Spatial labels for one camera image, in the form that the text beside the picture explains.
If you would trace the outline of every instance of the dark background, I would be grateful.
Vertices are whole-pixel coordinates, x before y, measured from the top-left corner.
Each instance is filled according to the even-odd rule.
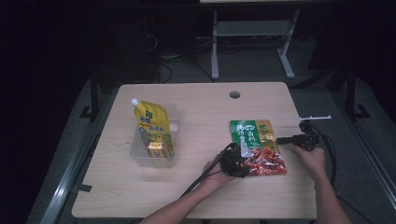
[[[0,116],[1,223],[26,221],[70,111],[92,73],[103,91],[123,83],[148,83],[155,77],[150,64],[157,59],[148,54],[144,32],[148,26],[141,15],[104,13],[96,10],[103,8],[101,3],[0,3],[0,89],[6,99]],[[305,7],[295,37],[318,39],[312,68],[353,59],[358,77],[396,120],[394,11],[387,1]],[[153,16],[160,21],[164,14]],[[210,35],[210,16],[208,11],[178,12],[149,28],[159,35],[163,48],[193,46],[195,35]]]

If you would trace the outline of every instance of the wooden table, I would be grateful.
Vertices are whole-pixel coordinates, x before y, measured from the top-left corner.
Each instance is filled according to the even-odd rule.
[[[238,91],[240,98],[229,96]],[[131,99],[176,104],[177,162],[140,167],[131,156],[136,120]],[[75,217],[146,217],[176,200],[203,166],[231,143],[232,119],[269,119],[277,137],[301,133],[284,83],[124,85],[120,88],[83,185]],[[316,218],[314,184],[289,147],[280,147],[286,175],[237,178],[199,204],[189,218]]]

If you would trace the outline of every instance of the clear plastic container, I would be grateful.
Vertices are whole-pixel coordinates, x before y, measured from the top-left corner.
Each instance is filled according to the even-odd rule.
[[[131,155],[134,157],[136,162],[142,167],[153,167],[153,168],[170,168],[176,164],[177,160],[177,132],[179,124],[179,114],[177,106],[174,104],[159,104],[166,108],[168,119],[170,122],[170,130],[172,136],[172,145],[175,151],[175,157],[172,160],[166,158],[151,158],[146,151],[146,146],[143,144],[140,138],[138,128],[134,132],[132,139]]]

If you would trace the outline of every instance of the hand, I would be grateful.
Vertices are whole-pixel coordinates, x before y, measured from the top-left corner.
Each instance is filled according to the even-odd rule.
[[[314,181],[326,176],[326,154],[320,147],[314,148],[312,151],[303,150],[293,145],[291,149],[300,156],[303,166],[308,170],[309,175]]]
[[[205,167],[204,171],[212,164],[213,161],[209,161]],[[216,164],[215,167],[209,172],[208,177],[203,179],[198,186],[198,188],[202,188],[207,191],[209,194],[215,192],[218,189],[221,189],[231,180],[235,179],[234,176],[230,176],[221,171],[220,164]]]

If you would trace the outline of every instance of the yellow juice pouch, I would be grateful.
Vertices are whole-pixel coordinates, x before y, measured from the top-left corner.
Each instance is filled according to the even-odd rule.
[[[150,157],[167,158],[172,160],[175,157],[175,151],[172,145],[172,136],[170,131],[169,119],[165,107],[146,101],[132,100],[134,105],[134,114],[136,116],[140,137],[145,146],[150,143],[163,143],[165,150],[163,153],[152,153],[155,148],[147,147]]]

